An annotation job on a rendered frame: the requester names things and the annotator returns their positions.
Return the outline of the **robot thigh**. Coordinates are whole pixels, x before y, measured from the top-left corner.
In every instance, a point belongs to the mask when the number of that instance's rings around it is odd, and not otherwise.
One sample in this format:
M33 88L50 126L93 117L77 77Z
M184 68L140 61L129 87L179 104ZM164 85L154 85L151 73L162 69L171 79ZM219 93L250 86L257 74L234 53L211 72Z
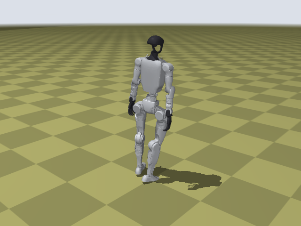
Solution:
M135 114L135 120L136 120L136 131L137 131L137 137L136 142L138 144L141 144L145 141L145 120L146 120L146 112L142 111L142 101L138 101L133 105L133 111Z
M165 109L160 106L157 106L155 108L155 118L157 119L156 127L155 127L155 139L151 140L148 143L148 147L151 151L152 151L153 144L159 143L159 145L161 146L165 138L166 131L163 131L164 129L166 129L167 126L167 116L165 113Z

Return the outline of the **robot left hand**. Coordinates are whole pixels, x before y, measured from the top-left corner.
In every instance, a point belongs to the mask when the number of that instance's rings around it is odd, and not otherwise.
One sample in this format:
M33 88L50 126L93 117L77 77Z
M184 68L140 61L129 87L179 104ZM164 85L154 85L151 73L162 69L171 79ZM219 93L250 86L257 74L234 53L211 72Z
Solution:
M128 106L128 113L129 113L129 115L134 115L133 113L135 113L134 111L133 111L133 105L135 104L135 101L133 101L133 98L132 97L130 97L130 99L129 99L129 106ZM135 113L136 114L136 113Z

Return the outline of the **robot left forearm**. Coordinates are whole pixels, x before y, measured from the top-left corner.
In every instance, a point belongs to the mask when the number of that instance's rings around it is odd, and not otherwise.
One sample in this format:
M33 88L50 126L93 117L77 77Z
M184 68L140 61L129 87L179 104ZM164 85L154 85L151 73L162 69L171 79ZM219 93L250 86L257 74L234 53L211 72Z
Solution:
M131 93L129 97L133 98L133 101L136 100L138 85L135 85L131 82Z

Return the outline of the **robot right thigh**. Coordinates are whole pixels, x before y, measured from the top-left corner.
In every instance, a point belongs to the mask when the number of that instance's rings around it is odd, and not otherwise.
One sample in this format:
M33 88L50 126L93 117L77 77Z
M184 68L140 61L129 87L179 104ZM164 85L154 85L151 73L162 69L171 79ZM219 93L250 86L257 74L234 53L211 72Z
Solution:
M166 129L167 126L167 116L165 113L165 109L160 106L157 106L155 108L155 118L157 119L156 127L155 127L155 139L151 140L148 143L148 147L151 151L152 151L153 144L159 143L159 145L161 146L165 138L166 131L163 131L164 129Z

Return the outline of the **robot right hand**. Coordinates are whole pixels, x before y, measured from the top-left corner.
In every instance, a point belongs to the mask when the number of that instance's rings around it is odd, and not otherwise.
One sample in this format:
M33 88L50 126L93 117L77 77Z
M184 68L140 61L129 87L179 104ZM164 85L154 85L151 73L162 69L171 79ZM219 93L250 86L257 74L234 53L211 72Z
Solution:
M171 116L173 116L172 114L170 114L170 110L166 110L166 116L167 116L167 126L166 129L164 129L163 131L168 131L170 129L171 122L172 122Z

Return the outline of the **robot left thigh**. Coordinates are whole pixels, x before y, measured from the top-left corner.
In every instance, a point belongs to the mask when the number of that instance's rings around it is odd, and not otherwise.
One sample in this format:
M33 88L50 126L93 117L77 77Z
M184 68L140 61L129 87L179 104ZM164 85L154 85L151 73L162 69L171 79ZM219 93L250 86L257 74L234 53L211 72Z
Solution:
M133 111L135 114L135 120L136 120L136 131L137 131L137 137L136 142L138 144L141 144L145 141L145 120L146 120L146 112L142 111L142 101L138 101L133 105Z

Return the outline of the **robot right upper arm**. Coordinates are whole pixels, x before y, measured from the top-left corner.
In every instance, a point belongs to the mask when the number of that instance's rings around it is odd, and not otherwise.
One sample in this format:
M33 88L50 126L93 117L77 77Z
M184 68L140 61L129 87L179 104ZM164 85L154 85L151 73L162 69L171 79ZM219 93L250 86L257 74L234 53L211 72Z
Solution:
M171 63L168 62L162 62L162 70L165 72L165 92L170 93L170 89L172 87L173 82L173 71L174 67Z

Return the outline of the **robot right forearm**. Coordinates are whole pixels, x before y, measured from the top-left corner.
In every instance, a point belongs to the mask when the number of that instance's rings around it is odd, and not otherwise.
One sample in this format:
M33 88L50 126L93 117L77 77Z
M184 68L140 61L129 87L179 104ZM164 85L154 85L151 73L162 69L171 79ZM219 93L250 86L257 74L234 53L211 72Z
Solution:
M173 113L173 98L174 98L174 93L175 93L175 87L172 86L170 89L170 93L166 95L166 110L170 110L170 114ZM165 113L166 113L165 110Z

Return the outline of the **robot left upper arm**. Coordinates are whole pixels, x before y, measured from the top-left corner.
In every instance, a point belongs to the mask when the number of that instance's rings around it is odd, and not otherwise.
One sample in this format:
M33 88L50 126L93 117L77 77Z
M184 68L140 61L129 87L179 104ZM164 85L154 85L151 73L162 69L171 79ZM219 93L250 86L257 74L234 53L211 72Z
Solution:
M143 57L139 57L135 60L135 68L134 68L134 76L132 83L135 85L139 85L141 83L141 79L139 78L141 74L141 60Z

